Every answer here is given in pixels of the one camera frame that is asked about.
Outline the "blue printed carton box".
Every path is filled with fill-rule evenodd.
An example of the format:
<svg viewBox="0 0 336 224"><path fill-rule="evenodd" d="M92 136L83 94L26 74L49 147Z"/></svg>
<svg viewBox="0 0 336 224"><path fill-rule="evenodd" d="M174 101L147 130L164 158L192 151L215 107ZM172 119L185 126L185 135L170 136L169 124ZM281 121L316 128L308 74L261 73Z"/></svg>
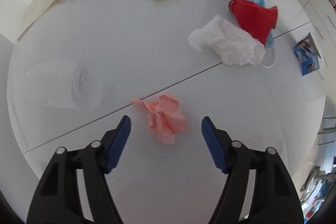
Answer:
<svg viewBox="0 0 336 224"><path fill-rule="evenodd" d="M321 55L311 33L294 46L293 52L301 65L303 76L318 71L321 68L319 63Z"/></svg>

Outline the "blue baby high chair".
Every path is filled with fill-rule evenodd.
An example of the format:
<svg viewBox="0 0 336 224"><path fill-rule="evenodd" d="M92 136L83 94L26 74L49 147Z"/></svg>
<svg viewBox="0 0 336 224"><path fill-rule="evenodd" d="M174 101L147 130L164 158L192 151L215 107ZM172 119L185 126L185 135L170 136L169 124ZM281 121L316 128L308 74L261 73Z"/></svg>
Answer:
<svg viewBox="0 0 336 224"><path fill-rule="evenodd" d="M324 184L328 185L334 180L335 172L326 173L324 170L320 170L320 166L313 167L300 189L302 193L300 203L303 205L309 201L311 195L317 193L317 189L321 190Z"/></svg>

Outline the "grey metal stool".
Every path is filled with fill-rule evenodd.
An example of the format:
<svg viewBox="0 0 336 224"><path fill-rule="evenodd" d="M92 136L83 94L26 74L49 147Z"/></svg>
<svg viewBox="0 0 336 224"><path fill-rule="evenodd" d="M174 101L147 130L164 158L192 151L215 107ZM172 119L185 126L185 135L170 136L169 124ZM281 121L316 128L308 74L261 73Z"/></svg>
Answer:
<svg viewBox="0 0 336 224"><path fill-rule="evenodd" d="M318 145L335 142L335 117L323 117L318 131Z"/></svg>

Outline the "pink crumpled paper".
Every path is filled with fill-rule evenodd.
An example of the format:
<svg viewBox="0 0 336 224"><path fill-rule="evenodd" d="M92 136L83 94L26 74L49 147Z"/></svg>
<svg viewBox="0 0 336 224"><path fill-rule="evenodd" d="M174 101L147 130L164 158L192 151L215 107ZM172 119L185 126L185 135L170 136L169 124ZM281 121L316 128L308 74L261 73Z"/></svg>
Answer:
<svg viewBox="0 0 336 224"><path fill-rule="evenodd" d="M155 102L131 100L132 104L146 112L151 132L165 144L175 143L175 134L188 131L188 123L179 108L179 101L171 94L161 94Z"/></svg>

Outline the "white crumpled tissue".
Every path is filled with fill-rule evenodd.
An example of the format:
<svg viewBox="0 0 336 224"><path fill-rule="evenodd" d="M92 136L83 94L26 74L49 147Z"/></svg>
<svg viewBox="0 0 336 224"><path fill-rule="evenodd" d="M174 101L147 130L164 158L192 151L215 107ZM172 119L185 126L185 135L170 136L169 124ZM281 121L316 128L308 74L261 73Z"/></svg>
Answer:
<svg viewBox="0 0 336 224"><path fill-rule="evenodd" d="M260 41L220 15L214 16L203 28L194 30L187 41L199 52L203 47L213 49L226 65L258 65L266 53Z"/></svg>

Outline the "red folded paper carton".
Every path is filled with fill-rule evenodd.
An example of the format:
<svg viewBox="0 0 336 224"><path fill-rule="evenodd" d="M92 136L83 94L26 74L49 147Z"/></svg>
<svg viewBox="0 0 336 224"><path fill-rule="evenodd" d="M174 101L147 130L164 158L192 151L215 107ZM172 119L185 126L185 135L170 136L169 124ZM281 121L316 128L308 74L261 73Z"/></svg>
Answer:
<svg viewBox="0 0 336 224"><path fill-rule="evenodd" d="M277 6L265 8L248 0L231 0L228 8L235 16L240 28L248 32L252 38L266 45L270 31L276 28Z"/></svg>

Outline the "drawer cabinet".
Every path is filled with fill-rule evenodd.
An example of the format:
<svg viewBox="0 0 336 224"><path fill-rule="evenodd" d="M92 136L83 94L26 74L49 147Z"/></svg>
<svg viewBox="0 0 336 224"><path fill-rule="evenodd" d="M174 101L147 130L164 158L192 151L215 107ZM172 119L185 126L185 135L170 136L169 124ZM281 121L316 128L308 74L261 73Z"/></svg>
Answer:
<svg viewBox="0 0 336 224"><path fill-rule="evenodd" d="M335 10L329 0L309 0L304 7L319 40L325 63L335 62Z"/></svg>

